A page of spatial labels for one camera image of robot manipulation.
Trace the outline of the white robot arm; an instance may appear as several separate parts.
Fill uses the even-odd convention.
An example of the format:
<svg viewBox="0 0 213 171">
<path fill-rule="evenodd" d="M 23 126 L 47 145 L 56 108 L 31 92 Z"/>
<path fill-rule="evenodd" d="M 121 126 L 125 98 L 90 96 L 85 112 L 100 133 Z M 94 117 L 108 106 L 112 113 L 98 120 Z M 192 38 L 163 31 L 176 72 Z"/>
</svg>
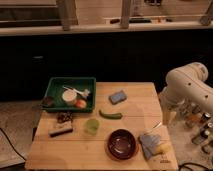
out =
<svg viewBox="0 0 213 171">
<path fill-rule="evenodd" d="M 166 86 L 159 93 L 164 125 L 169 124 L 170 112 L 181 106 L 185 100 L 194 102 L 204 112 L 213 115 L 213 88 L 205 83 L 207 78 L 208 69 L 200 62 L 193 62 L 167 73 Z"/>
</svg>

